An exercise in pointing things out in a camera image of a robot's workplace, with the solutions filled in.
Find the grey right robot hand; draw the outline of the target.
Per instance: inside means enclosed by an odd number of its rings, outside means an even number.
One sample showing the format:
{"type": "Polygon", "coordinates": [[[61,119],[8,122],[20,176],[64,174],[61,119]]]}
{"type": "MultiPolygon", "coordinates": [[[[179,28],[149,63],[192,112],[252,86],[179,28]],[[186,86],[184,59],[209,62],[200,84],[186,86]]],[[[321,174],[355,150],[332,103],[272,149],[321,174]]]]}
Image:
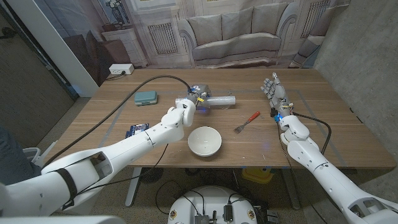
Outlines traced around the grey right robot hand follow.
{"type": "Polygon", "coordinates": [[[276,72],[273,72],[272,76],[273,80],[268,78],[264,80],[261,90],[270,101],[271,117],[282,119],[292,114],[293,104],[290,102],[285,92],[285,88],[281,85],[276,72]]]}

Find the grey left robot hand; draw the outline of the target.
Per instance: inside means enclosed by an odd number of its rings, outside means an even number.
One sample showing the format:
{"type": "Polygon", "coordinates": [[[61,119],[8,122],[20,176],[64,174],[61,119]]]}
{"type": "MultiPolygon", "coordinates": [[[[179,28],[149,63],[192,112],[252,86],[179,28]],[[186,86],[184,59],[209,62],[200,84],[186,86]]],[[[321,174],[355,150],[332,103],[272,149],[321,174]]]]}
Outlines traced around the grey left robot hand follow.
{"type": "Polygon", "coordinates": [[[196,107],[201,106],[209,108],[209,97],[211,96],[211,90],[206,84],[194,84],[190,87],[190,91],[187,93],[186,99],[192,101],[196,107]]]}

